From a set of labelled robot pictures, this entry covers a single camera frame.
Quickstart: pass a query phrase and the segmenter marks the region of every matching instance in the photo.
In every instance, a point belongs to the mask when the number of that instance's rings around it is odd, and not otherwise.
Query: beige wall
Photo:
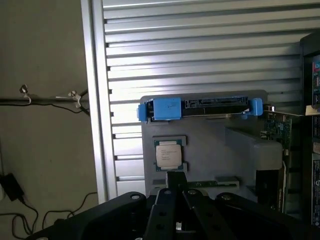
[[[0,1],[0,98],[66,95],[87,88],[80,0]],[[77,208],[96,191],[90,118],[51,106],[0,106],[1,155],[39,212]],[[85,208],[97,204],[89,197]],[[34,214],[20,202],[0,201],[0,213]],[[52,224],[63,214],[52,214]],[[16,232],[22,234],[18,220]],[[0,238],[11,236],[11,217],[0,216]]]

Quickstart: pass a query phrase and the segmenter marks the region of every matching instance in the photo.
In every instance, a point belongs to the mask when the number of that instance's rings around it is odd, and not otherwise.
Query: power adapter
[[[19,199],[24,202],[23,196],[25,193],[12,173],[0,176],[0,184],[11,201]]]

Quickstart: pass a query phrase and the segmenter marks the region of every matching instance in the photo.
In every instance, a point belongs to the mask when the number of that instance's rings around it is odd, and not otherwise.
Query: metal louvered panel
[[[125,180],[143,172],[142,96],[263,89],[298,105],[299,41],[320,28],[320,0],[103,0],[103,16],[120,194],[143,186]]]

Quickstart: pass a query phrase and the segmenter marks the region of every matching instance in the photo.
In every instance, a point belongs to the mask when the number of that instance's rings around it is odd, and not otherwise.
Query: computer tower
[[[301,110],[320,104],[320,32],[300,41],[301,56]],[[314,226],[320,224],[320,115],[301,119],[302,148],[302,218]]]

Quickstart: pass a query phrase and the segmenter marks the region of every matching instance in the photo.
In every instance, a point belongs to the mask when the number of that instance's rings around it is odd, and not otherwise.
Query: black metal arm
[[[168,172],[167,188],[146,198],[129,192],[66,219],[27,240],[320,239],[320,228],[232,193],[215,200],[188,189],[184,172]]]

